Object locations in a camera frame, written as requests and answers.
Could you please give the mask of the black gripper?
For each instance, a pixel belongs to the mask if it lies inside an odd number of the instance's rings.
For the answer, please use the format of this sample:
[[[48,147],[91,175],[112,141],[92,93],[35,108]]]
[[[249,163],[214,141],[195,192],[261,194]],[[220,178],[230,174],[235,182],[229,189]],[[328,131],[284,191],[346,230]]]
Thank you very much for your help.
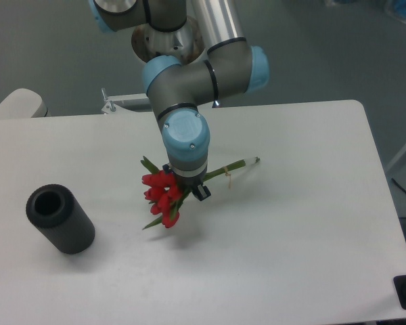
[[[198,200],[206,200],[211,196],[210,190],[203,184],[207,165],[202,165],[198,169],[191,171],[184,171],[172,166],[172,164],[164,164],[162,170],[165,173],[173,173],[177,183],[180,183],[182,186],[191,187],[192,194]]]

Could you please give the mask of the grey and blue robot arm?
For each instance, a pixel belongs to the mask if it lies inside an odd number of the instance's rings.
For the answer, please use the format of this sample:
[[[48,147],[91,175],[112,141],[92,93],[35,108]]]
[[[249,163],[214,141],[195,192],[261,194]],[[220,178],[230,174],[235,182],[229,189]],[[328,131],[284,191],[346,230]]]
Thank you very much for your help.
[[[193,1],[207,58],[185,64],[186,1],[91,1],[98,26],[117,32],[146,25],[162,37],[149,38],[153,53],[143,68],[143,86],[173,175],[196,198],[210,196],[204,178],[210,131],[198,106],[239,93],[250,93],[269,82],[269,62],[263,49],[248,44],[235,3]]]

